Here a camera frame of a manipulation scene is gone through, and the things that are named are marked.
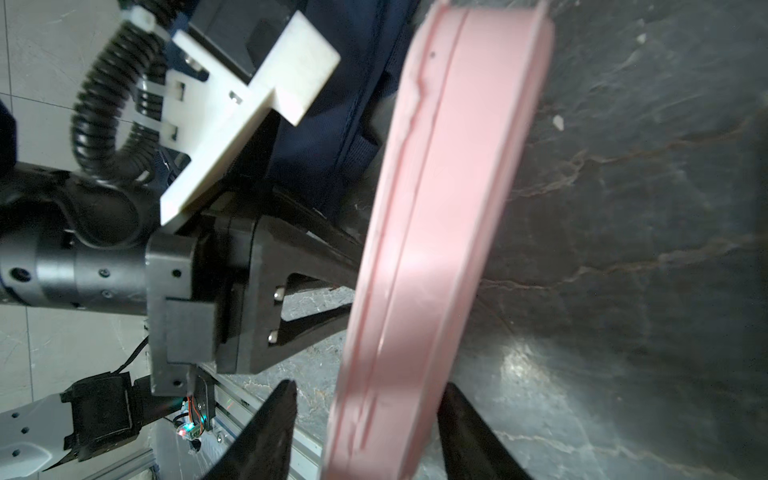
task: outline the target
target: screw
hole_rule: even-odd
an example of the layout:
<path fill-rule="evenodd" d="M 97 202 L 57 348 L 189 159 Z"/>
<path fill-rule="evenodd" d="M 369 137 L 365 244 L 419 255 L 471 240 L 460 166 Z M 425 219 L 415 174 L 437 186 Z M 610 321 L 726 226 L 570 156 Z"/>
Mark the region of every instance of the screw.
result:
<path fill-rule="evenodd" d="M 278 286 L 275 290 L 275 301 L 282 302 L 286 298 L 286 287 Z"/>
<path fill-rule="evenodd" d="M 190 68 L 192 68 L 192 70 L 200 71 L 203 69 L 203 65 L 197 63 L 197 60 L 189 56 L 189 54 L 184 54 L 184 61 L 187 63 L 187 65 L 190 66 Z"/>

